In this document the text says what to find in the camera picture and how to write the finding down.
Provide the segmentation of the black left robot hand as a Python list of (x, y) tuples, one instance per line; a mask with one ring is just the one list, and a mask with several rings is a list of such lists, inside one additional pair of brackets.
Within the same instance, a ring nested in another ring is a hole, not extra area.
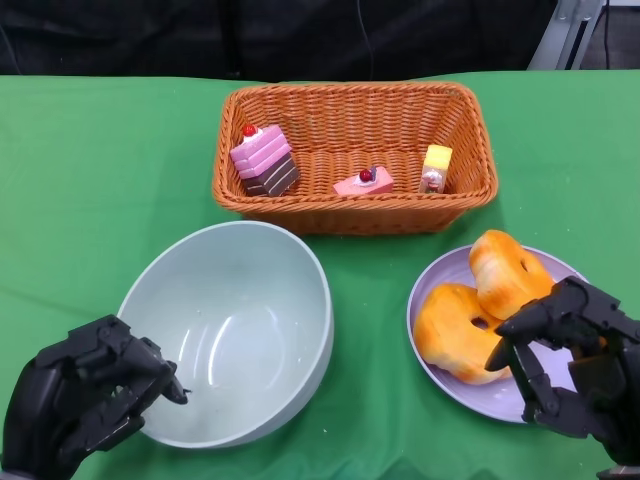
[(187, 404), (176, 370), (114, 315), (70, 331), (20, 373), (4, 421), (2, 478), (71, 478), (89, 455), (140, 431), (159, 397)]

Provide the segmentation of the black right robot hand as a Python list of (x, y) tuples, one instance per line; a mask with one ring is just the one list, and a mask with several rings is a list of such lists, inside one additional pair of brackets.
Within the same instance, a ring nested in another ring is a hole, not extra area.
[[(639, 323), (620, 302), (575, 276), (524, 305), (497, 329), (485, 368), (507, 367), (525, 402), (522, 418), (601, 443), (621, 467), (639, 464)], [(574, 388), (552, 385), (530, 345), (567, 349)]]

